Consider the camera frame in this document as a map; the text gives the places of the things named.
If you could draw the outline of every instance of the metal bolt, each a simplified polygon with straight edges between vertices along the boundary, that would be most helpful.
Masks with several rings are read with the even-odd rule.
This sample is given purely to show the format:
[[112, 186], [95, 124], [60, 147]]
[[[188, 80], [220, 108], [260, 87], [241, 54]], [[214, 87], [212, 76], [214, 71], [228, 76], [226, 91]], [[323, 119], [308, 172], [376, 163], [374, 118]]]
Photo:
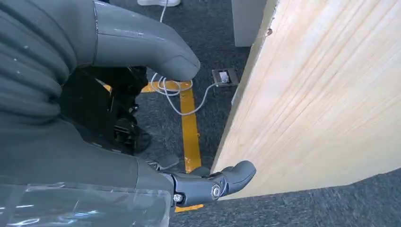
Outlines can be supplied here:
[[175, 202], [182, 202], [184, 197], [182, 195], [180, 195], [180, 194], [174, 194], [173, 199], [174, 199]]
[[218, 184], [215, 184], [212, 186], [212, 198], [216, 200], [219, 197], [220, 197], [220, 186]]

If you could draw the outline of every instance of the sneaker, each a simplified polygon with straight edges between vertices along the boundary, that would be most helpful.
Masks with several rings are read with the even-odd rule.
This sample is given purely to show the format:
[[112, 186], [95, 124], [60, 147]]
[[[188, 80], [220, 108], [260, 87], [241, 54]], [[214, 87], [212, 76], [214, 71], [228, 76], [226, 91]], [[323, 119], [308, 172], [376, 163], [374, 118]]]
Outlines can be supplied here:
[[[172, 7], [172, 6], [177, 6], [181, 3], [181, 0], [168, 0], [167, 6]], [[166, 4], [166, 0], [138, 0], [138, 4], [141, 6], [153, 6], [153, 5], [159, 5], [159, 6], [164, 6]]]

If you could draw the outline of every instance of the clear plastic sheet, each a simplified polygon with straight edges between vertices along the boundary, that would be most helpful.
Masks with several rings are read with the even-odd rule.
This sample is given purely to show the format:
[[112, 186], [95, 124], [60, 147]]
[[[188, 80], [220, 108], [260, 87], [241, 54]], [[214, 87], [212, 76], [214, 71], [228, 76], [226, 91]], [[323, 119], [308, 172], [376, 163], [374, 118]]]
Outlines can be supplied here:
[[0, 227], [167, 227], [170, 202], [161, 190], [0, 183]]

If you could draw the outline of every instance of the white cable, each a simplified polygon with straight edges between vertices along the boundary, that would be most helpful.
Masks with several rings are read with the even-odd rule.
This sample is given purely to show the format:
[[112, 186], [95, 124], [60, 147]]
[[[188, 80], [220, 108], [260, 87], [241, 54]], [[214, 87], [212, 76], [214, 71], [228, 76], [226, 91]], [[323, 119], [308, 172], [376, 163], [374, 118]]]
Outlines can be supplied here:
[[[168, 0], [166, 0], [166, 3], [165, 3], [164, 8], [163, 8], [162, 15], [160, 16], [160, 22], [161, 22], [161, 23], [163, 22], [163, 17], [164, 17], [164, 13], [166, 12], [167, 4], [168, 4]], [[177, 114], [179, 114], [179, 115], [181, 115], [181, 116], [187, 116], [187, 115], [191, 115], [191, 114], [194, 114], [195, 112], [197, 112], [197, 111], [203, 106], [203, 104], [205, 103], [206, 95], [208, 94], [209, 89], [210, 89], [211, 87], [213, 87], [213, 86], [216, 86], [216, 85], [220, 84], [220, 83], [214, 83], [214, 84], [210, 85], [210, 86], [206, 89], [205, 95], [203, 96], [202, 102], [200, 103], [200, 105], [198, 106], [198, 108], [196, 108], [195, 110], [193, 110], [193, 111], [191, 111], [191, 112], [188, 112], [188, 113], [181, 113], [181, 112], [178, 111], [178, 110], [176, 109], [176, 107], [174, 106], [173, 102], [172, 102], [171, 99], [170, 99], [170, 96], [177, 96], [177, 95], [180, 94], [180, 92], [191, 89], [192, 86], [193, 86], [192, 80], [190, 80], [191, 85], [190, 85], [189, 87], [187, 87], [187, 88], [181, 89], [180, 83], [173, 81], [173, 82], [178, 86], [178, 89], [168, 89], [168, 88], [166, 87], [166, 78], [160, 76], [159, 81], [158, 81], [158, 83], [157, 83], [157, 88], [156, 88], [156, 87], [153, 85], [153, 82], [154, 82], [156, 76], [157, 76], [157, 73], [155, 73], [155, 74], [153, 75], [152, 79], [150, 80], [150, 85], [152, 86], [152, 88], [153, 88], [156, 92], [158, 92], [158, 93], [160, 93], [160, 94], [162, 94], [162, 95], [165, 95], [166, 98], [167, 98], [167, 100], [168, 100], [168, 102], [170, 103], [171, 107], [177, 112]]]
[[166, 0], [166, 3], [164, 4], [162, 15], [160, 16], [160, 22], [161, 23], [163, 22], [164, 13], [166, 12], [167, 4], [168, 4], [168, 0]]

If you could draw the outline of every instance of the floor outlet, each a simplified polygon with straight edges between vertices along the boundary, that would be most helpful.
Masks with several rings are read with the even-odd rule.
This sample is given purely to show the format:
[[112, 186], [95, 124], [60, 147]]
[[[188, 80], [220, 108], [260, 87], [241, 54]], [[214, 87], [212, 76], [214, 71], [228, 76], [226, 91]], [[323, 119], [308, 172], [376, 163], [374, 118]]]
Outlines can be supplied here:
[[220, 69], [212, 70], [213, 79], [215, 83], [223, 83], [216, 85], [217, 87], [228, 87], [237, 86], [238, 77], [235, 73], [235, 69]]

